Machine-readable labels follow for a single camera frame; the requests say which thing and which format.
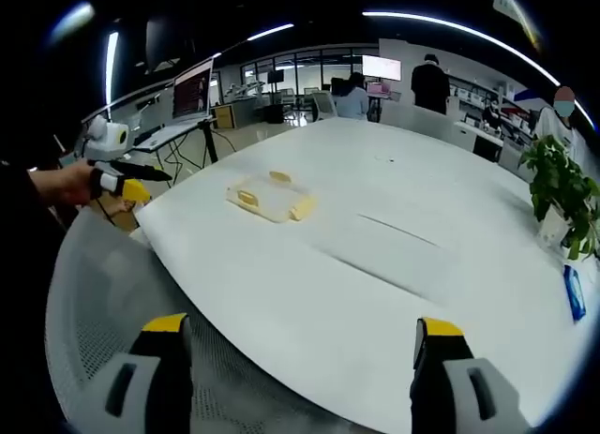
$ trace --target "potted plant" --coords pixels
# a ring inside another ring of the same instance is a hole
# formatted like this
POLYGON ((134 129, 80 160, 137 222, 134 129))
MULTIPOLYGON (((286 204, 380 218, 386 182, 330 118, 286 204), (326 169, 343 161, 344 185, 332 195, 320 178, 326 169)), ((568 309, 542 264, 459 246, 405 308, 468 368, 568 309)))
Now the potted plant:
POLYGON ((529 189, 537 220, 556 220, 558 214, 568 227, 564 238, 559 239, 569 248, 568 258, 576 260, 579 253, 591 255, 598 242, 598 185, 581 173, 552 136, 534 142, 521 156, 519 165, 522 163, 536 171, 529 189))

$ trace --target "black ceiling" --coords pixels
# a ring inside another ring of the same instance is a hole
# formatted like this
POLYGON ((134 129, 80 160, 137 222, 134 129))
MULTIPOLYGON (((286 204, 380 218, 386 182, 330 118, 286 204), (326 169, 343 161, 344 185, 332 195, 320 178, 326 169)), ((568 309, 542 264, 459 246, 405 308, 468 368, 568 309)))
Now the black ceiling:
MULTIPOLYGON (((25 31, 11 34, 18 51, 17 65, 29 70, 27 83, 23 83, 28 94, 36 92, 41 83, 47 89, 46 97, 35 98, 31 104, 46 119, 54 121, 50 129, 80 120, 103 104, 106 38, 113 30, 121 36, 115 65, 120 77, 115 83, 116 97, 171 76, 215 52, 225 52, 216 61, 216 67, 221 67, 305 46, 377 42, 380 37, 392 37, 470 57, 551 98, 553 88, 548 80, 511 53, 439 26, 363 17, 361 12, 369 9, 430 15, 490 34, 571 85, 592 118, 600 123, 600 72, 593 54, 599 39, 595 32, 598 0, 517 0, 540 30, 540 52, 533 48, 518 23, 492 9, 492 0, 23 1, 27 4, 21 4, 18 17, 5 13, 5 24, 26 21, 28 25, 25 31), (61 14, 81 1, 89 1, 94 7, 93 21, 59 45, 48 48, 49 30, 61 14), (186 47, 182 44, 182 61, 177 68, 144 75, 145 67, 135 65, 145 61, 145 24, 156 15, 169 16, 180 37, 193 39, 194 48, 189 48, 189 43, 186 47), (260 41, 240 43, 252 34, 287 22, 293 22, 294 29, 260 41)), ((587 129, 585 123, 577 125, 587 129)), ((588 138, 597 140, 590 134, 587 132, 588 138)))

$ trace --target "computer monitor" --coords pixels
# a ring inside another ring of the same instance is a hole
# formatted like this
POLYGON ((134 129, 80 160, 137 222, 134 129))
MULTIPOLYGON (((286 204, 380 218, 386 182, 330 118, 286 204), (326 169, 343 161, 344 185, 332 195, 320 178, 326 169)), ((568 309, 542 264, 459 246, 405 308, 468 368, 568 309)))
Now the computer monitor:
POLYGON ((267 84, 283 82, 283 70, 271 70, 266 75, 267 84))
POLYGON ((363 75, 402 81, 402 65, 394 59, 364 55, 363 75))
POLYGON ((208 115, 213 59, 208 59, 177 76, 173 82, 172 118, 208 115))

